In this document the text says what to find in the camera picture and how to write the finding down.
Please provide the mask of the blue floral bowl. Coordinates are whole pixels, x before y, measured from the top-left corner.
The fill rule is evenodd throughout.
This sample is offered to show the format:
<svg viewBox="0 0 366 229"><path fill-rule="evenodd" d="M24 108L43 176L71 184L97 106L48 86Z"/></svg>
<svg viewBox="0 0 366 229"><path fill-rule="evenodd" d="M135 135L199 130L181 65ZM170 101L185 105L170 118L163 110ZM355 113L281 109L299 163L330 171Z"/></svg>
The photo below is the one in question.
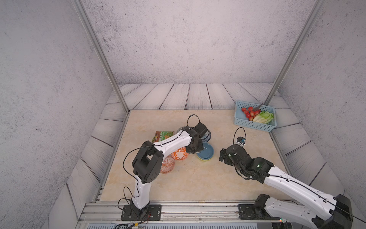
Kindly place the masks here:
<svg viewBox="0 0 366 229"><path fill-rule="evenodd" d="M201 137L203 142L209 142L211 139L211 132L210 130L207 130L204 135Z"/></svg>

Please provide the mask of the plain blue bowl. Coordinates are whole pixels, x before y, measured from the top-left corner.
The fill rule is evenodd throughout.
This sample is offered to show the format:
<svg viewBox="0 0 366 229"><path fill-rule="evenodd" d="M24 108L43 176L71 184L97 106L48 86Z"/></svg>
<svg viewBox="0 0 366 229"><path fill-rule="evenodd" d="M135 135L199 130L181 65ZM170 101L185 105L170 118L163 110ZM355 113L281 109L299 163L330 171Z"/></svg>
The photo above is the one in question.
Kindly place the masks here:
<svg viewBox="0 0 366 229"><path fill-rule="evenodd" d="M214 149L209 143L204 142L203 147L203 150L201 150L199 153L196 153L197 157L199 156L207 158L214 156Z"/></svg>

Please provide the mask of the orange floral bowl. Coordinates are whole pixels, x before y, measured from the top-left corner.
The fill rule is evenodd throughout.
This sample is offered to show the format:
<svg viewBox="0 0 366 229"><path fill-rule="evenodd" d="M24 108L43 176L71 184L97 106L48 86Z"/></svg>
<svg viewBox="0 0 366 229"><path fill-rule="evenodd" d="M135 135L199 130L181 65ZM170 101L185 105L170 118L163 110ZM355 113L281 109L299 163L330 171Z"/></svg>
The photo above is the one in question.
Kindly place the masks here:
<svg viewBox="0 0 366 229"><path fill-rule="evenodd" d="M171 154L171 157L175 160L185 160L188 157L186 147L180 148Z"/></svg>

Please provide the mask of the red patterned bowl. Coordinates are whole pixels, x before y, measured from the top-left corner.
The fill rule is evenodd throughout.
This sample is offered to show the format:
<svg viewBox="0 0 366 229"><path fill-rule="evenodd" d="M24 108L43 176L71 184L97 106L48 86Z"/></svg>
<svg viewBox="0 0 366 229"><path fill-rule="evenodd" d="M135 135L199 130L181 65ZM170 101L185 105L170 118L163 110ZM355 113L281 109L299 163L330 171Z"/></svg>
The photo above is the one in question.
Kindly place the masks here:
<svg viewBox="0 0 366 229"><path fill-rule="evenodd" d="M171 155L169 155L163 160L160 173L167 174L171 172L174 169L174 167L175 167L175 159Z"/></svg>

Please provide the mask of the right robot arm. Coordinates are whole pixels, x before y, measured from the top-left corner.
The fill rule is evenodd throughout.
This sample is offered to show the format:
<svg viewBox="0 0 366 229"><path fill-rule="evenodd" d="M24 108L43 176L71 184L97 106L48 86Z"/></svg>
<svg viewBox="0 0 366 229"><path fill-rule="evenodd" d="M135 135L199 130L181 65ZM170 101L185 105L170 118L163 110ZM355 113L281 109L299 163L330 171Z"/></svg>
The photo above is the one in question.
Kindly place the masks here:
<svg viewBox="0 0 366 229"><path fill-rule="evenodd" d="M262 157L252 158L244 145L245 138L239 137L236 143L220 151L219 160L233 166L245 180L266 184L298 201L294 204L261 194L253 204L256 217L283 218L312 229L352 228L354 217L349 198L319 191Z"/></svg>

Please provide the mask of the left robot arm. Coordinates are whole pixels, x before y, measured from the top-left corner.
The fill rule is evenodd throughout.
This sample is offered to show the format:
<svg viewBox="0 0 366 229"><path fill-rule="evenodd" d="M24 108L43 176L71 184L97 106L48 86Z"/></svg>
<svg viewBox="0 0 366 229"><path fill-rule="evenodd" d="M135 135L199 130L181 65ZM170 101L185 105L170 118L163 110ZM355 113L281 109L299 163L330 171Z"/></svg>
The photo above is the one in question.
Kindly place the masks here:
<svg viewBox="0 0 366 229"><path fill-rule="evenodd" d="M183 127L177 134L163 141L144 142L132 161L135 190L130 206L134 213L146 214L150 204L151 183L158 177L167 156L181 148L186 148L189 154L195 154L202 151L203 143L210 139L211 132L200 122L195 127Z"/></svg>

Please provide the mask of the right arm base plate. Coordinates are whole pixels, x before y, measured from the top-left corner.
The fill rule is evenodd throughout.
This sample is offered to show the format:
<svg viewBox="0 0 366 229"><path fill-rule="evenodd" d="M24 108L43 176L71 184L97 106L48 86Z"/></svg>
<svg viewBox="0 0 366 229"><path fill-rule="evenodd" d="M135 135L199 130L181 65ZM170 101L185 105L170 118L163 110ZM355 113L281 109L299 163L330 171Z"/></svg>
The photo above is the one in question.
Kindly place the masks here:
<svg viewBox="0 0 366 229"><path fill-rule="evenodd" d="M278 217L270 216L265 208L256 207L254 204L239 204L238 212L241 220L280 220Z"/></svg>

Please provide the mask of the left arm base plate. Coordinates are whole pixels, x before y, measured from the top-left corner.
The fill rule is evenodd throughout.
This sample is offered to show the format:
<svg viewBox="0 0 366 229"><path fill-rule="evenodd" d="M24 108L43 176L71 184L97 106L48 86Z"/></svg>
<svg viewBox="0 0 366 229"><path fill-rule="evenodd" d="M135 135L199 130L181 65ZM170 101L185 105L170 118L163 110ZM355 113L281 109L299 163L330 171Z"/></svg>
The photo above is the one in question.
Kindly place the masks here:
<svg viewBox="0 0 366 229"><path fill-rule="evenodd" d="M161 219L162 205L148 204L138 209L134 204L124 205L121 221L159 221Z"/></svg>

